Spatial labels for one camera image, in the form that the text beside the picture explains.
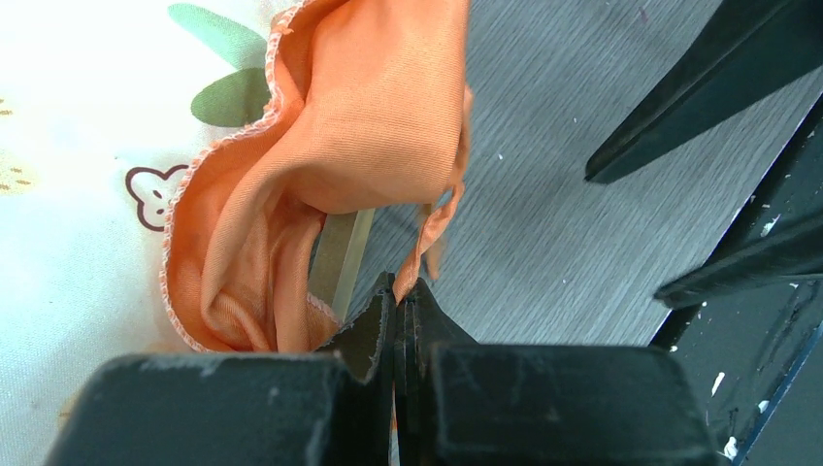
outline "white debris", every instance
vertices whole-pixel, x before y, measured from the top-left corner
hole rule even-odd
[[[738,455],[738,439],[729,437],[729,441],[726,442],[726,446],[723,447],[723,451],[719,451],[719,453],[729,459],[735,459],[735,456]]]
[[[714,379],[714,385],[711,387],[711,396],[714,396],[714,393],[717,393],[717,388],[720,387],[720,384],[723,383],[723,378],[726,377],[725,372],[721,372],[717,374],[717,378]]]
[[[780,215],[776,216],[775,218],[772,218],[772,221],[763,225],[763,231],[760,232],[760,237],[765,238],[766,235],[768,235],[769,232],[772,231],[772,228],[774,228],[774,225],[777,224],[778,220],[780,220]]]

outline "green leaf print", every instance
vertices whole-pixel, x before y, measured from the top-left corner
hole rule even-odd
[[[191,113],[213,126],[239,127],[263,117],[269,86],[262,68],[232,73],[209,84],[191,101]]]
[[[209,84],[194,97],[194,117],[222,127],[241,127],[263,117],[263,106],[271,98],[263,71],[266,39],[195,5],[177,3],[168,12],[174,22],[239,70]]]

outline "orange towel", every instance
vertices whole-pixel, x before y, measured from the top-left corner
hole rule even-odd
[[[450,199],[398,272],[398,299],[464,191],[469,0],[309,0],[273,20],[272,101],[194,159],[166,216],[161,287],[195,350],[310,351],[340,323],[307,291],[327,214]]]

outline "gray wood grain surface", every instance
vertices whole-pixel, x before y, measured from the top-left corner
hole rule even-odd
[[[708,257],[823,86],[815,72],[628,179],[584,183],[587,157],[718,3],[474,2],[472,161],[433,284],[474,337],[636,345],[653,336],[668,312],[653,290]],[[353,306],[411,250],[413,216],[413,206],[377,213]]]

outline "stitched edge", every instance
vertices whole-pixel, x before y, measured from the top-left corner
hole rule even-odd
[[[166,211],[165,224],[163,226],[163,241],[161,243],[163,255],[159,277],[160,292],[163,296],[163,306],[166,310],[166,316],[172,322],[172,326],[175,328],[175,331],[178,333],[178,335],[180,335],[183,341],[195,351],[215,352],[213,349],[208,349],[200,343],[198,343],[191,335],[188,334],[188,332],[185,331],[185,328],[183,328],[180,319],[178,318],[177,314],[175,314],[175,310],[172,307],[172,300],[171,296],[169,295],[169,283],[167,274],[169,266],[169,256],[171,255],[172,234],[174,233],[175,227],[175,208],[178,202],[180,202],[182,196],[185,194],[185,190],[188,187],[188,184],[191,182],[191,178],[197,172],[197,169],[200,168],[200,165],[203,163],[203,161],[209,157],[209,155],[232,142],[240,141],[245,138],[261,134],[278,122],[278,120],[280,119],[280,109],[282,108],[283,95],[282,91],[280,90],[280,87],[275,81],[275,58],[277,57],[278,48],[280,47],[280,38],[282,38],[283,31],[287,30],[288,25],[291,23],[292,19],[294,19],[294,16],[300,10],[304,9],[306,6],[310,5],[313,2],[314,0],[303,0],[297,5],[292,6],[291,8],[289,8],[281,14],[278,23],[274,27],[272,27],[272,32],[269,35],[269,44],[266,48],[265,64],[266,81],[269,84],[269,91],[272,94],[272,100],[269,103],[269,105],[266,106],[263,117],[257,120],[256,122],[245,126],[239,132],[231,136],[227,136],[214,143],[211,143],[208,149],[201,151],[200,154],[198,154],[191,161],[191,163],[188,166],[188,169],[186,169],[185,175],[183,175],[182,180],[178,184],[178,189],[169,203],[169,209],[168,211]],[[308,293],[306,300],[310,306],[320,310],[327,316],[330,316],[334,319],[335,322],[340,323],[340,321],[332,312],[331,308],[329,308],[319,298]]]

